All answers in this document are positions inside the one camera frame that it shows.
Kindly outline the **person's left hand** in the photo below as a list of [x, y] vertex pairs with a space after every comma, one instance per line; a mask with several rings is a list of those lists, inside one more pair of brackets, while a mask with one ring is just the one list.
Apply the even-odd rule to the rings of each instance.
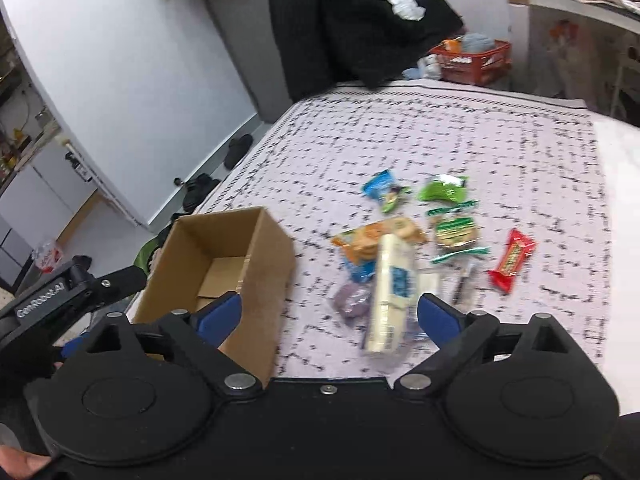
[[0, 446], [1, 469], [12, 479], [30, 479], [50, 463], [49, 456], [32, 454], [7, 445]]

